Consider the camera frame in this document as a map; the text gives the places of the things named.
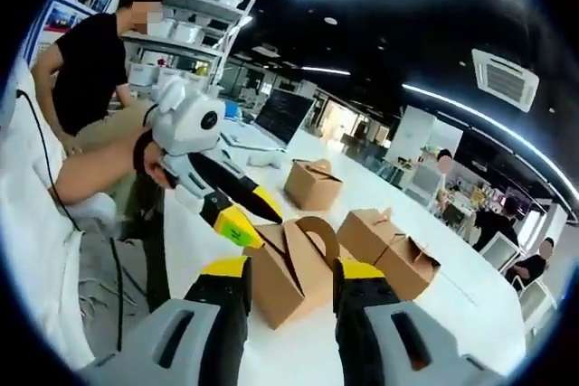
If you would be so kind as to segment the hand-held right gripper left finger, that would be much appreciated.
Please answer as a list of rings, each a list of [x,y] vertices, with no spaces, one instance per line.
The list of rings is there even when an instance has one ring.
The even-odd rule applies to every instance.
[[[252,306],[252,259],[218,259],[183,299],[170,299],[130,336],[135,385],[236,385]]]

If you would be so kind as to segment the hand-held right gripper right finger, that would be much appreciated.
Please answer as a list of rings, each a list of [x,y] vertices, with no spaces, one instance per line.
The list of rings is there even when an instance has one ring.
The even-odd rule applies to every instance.
[[[494,372],[377,268],[334,260],[335,337],[345,385],[492,385]]]

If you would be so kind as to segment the person's left hand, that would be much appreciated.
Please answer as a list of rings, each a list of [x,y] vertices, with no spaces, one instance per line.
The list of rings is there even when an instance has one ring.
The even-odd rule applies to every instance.
[[[149,143],[143,154],[143,165],[147,175],[160,187],[174,189],[174,183],[167,177],[164,167],[161,165],[164,153],[155,143]]]

